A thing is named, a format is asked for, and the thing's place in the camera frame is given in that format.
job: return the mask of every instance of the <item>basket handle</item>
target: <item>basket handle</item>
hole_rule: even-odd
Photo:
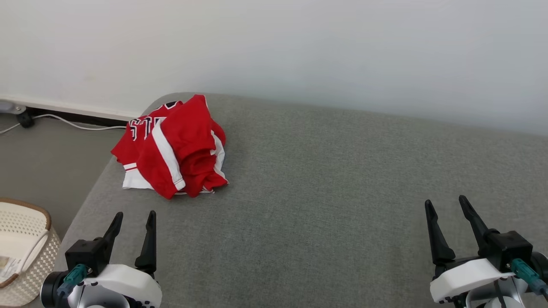
[[[25,263],[27,263],[27,259],[30,257],[30,255],[32,254],[32,252],[34,251],[34,249],[36,248],[36,246],[38,245],[38,243],[44,238],[44,236],[47,236],[48,235],[48,232],[49,230],[47,229],[44,229],[42,230],[42,232],[38,235],[38,237],[36,238],[36,242],[34,243],[34,245],[32,245],[32,247],[30,247],[27,252],[25,253],[25,255],[23,256],[23,258],[21,259],[21,262],[19,262],[19,266],[17,266],[17,270],[15,271],[16,274],[20,274],[22,271],[23,271],[23,268],[25,267]]]

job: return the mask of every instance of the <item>white wall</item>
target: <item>white wall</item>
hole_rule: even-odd
[[[545,0],[0,3],[0,96],[139,115],[180,91],[548,134]]]

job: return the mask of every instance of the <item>white stripe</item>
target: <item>white stripe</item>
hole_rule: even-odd
[[[131,169],[131,168],[135,168],[135,167],[137,167],[137,163],[132,163],[132,164],[124,165],[124,169],[125,169],[125,170]]]
[[[213,136],[213,139],[215,140],[215,150],[210,150],[209,153],[211,155],[216,155],[215,158],[215,166],[213,167],[213,170],[217,174],[219,174],[223,179],[226,180],[225,174],[221,171],[222,163],[225,161],[225,149],[222,147],[222,142],[217,135],[213,131],[211,131],[211,135]]]
[[[204,97],[204,101],[205,101],[205,107],[207,108],[207,111],[209,111],[209,106],[208,106],[208,104],[207,104],[206,96],[203,95],[203,97]]]
[[[165,138],[162,132],[161,124],[164,119],[158,121],[158,123],[152,129],[152,137],[154,142],[164,159],[165,164],[168,166],[169,173],[172,176],[173,184],[177,190],[181,190],[185,187],[185,180],[182,179],[181,171],[179,170],[179,164],[175,153],[173,153],[172,147],[169,145],[168,140]]]
[[[209,190],[201,190],[200,193],[215,193],[213,190],[212,191],[209,191]],[[180,191],[180,192],[176,192],[175,193],[176,195],[188,195],[186,192],[184,191]]]
[[[122,188],[153,189],[152,185],[150,185],[150,183],[142,177],[142,174],[138,169],[131,169],[125,172]]]

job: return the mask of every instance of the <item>jersey lettering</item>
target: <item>jersey lettering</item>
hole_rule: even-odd
[[[160,119],[165,119],[165,117],[145,117],[141,119],[133,119],[129,121],[129,129],[132,131],[133,141],[137,140],[137,128],[144,125],[145,126],[145,138],[146,139],[152,132],[153,123],[154,126],[158,124]]]

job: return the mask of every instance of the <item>red jersey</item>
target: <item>red jersey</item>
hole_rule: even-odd
[[[171,199],[228,183],[221,171],[225,133],[209,114],[205,96],[170,102],[131,120],[112,150],[126,174],[123,188],[154,189]]]

